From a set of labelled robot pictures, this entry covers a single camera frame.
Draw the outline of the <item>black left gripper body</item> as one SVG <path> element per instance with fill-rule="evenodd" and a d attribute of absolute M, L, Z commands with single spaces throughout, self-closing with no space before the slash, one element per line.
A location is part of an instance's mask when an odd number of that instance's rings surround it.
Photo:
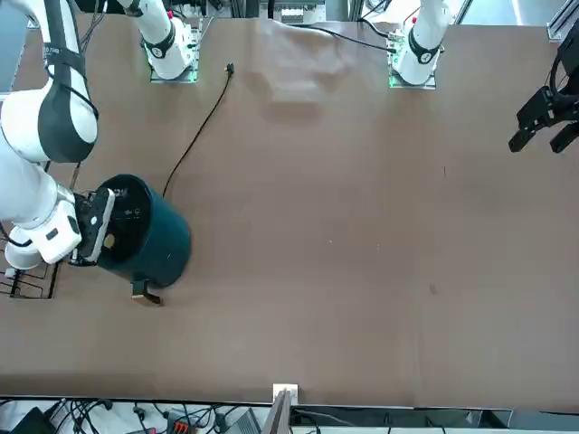
<path fill-rule="evenodd" d="M 578 32 L 570 31 L 557 49 L 554 60 L 554 75 L 559 64 L 563 65 L 567 83 L 560 88 L 554 83 L 554 94 L 558 98 L 578 97 Z"/>

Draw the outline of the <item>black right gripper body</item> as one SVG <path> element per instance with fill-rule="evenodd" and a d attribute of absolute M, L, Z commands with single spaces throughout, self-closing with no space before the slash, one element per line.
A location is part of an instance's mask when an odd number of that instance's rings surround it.
<path fill-rule="evenodd" d="M 70 263 L 77 267 L 95 266 L 107 230 L 107 191 L 96 190 L 86 196 L 76 193 L 74 197 L 81 242 L 72 251 Z"/>

